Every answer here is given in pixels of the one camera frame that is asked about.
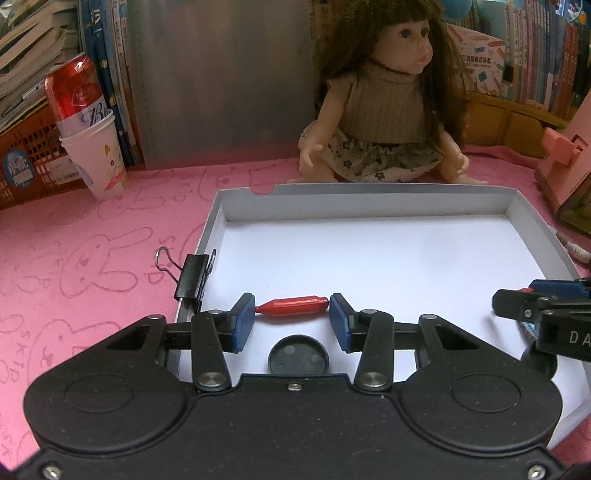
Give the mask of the red pen cap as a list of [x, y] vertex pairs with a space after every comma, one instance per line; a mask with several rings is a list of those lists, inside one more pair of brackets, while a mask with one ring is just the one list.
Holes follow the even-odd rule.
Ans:
[[270, 300], [256, 306], [254, 312], [267, 317], [280, 318], [315, 315], [324, 312], [328, 307], [327, 297], [305, 296]]

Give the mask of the black round cap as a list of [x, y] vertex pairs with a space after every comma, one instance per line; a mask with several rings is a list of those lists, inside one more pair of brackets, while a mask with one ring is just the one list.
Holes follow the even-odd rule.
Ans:
[[313, 337], [290, 335], [271, 348], [267, 366], [273, 375], [325, 375], [329, 372], [329, 354]]

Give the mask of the white marker pen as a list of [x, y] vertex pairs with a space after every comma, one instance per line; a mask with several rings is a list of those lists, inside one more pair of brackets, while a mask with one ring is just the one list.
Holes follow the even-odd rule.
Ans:
[[560, 231], [556, 233], [556, 236], [572, 258], [576, 259], [577, 261], [583, 264], [589, 264], [591, 262], [590, 251], [574, 243], [564, 233]]

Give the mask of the black binder clip on tray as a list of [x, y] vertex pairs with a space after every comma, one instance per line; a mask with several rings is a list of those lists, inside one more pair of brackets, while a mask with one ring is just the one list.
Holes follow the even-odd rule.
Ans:
[[[162, 254], [166, 256], [169, 264], [179, 271], [177, 276], [167, 267], [160, 265], [159, 259]], [[201, 310], [205, 285], [213, 270], [216, 254], [216, 249], [213, 249], [211, 254], [188, 254], [183, 265], [180, 266], [172, 260], [169, 249], [160, 246], [154, 255], [154, 265], [158, 271], [166, 273], [175, 282], [176, 290], [173, 298], [176, 301], [184, 302], [195, 312], [198, 312]]]

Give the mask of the white cardboard box tray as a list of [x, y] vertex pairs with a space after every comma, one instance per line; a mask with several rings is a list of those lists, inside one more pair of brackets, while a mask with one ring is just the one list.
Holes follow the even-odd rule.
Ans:
[[290, 185], [222, 191], [199, 240], [214, 258], [204, 307], [245, 292], [342, 294], [399, 322], [436, 314], [511, 356], [527, 338], [492, 311], [494, 293], [577, 271], [516, 190], [446, 185]]

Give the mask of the yellow cardboard box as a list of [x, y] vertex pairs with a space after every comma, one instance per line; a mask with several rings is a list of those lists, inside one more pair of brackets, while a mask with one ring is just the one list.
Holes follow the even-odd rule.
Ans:
[[568, 121], [542, 109], [477, 92], [466, 92], [465, 142], [478, 146], [506, 146], [519, 154], [543, 158], [546, 128], [562, 130]]

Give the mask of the white paper cup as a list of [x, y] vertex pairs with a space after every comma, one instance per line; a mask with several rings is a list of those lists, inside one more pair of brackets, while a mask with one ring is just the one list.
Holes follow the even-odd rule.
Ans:
[[67, 138], [60, 138], [85, 185], [99, 201], [121, 196], [128, 187], [114, 115]]

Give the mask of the brown-haired baby doll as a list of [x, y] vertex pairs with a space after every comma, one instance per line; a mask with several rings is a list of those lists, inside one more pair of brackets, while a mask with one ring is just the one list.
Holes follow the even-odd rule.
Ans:
[[318, 117], [298, 140], [300, 183], [473, 184], [461, 57], [438, 1], [346, 1], [321, 67]]

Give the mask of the row of upright books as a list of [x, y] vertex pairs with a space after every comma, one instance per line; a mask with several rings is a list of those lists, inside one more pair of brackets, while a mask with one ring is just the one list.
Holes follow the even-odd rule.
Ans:
[[590, 89], [588, 1], [462, 1], [450, 23], [485, 32], [509, 27], [515, 76], [512, 102], [570, 119]]

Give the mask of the red plastic crate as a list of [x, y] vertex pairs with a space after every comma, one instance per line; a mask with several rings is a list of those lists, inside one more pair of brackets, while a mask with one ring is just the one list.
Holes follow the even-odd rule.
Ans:
[[84, 186], [59, 137], [45, 102], [1, 132], [3, 210]]

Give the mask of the white patterned carton box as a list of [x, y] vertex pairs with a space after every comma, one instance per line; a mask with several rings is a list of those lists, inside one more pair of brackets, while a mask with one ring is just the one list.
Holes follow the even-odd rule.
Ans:
[[465, 66], [467, 89], [511, 101], [515, 65], [509, 27], [488, 25], [482, 32], [448, 24], [447, 29]]

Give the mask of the red soda can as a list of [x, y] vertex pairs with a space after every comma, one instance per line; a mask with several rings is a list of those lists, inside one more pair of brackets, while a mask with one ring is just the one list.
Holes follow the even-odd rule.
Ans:
[[45, 77], [44, 91], [62, 138], [92, 127], [109, 112], [94, 63], [85, 53], [55, 66]]

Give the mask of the stack of books left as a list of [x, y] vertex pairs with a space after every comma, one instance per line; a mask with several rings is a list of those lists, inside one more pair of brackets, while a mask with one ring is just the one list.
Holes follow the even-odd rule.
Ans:
[[1, 3], [1, 128], [45, 99], [44, 80], [79, 53], [76, 1]]

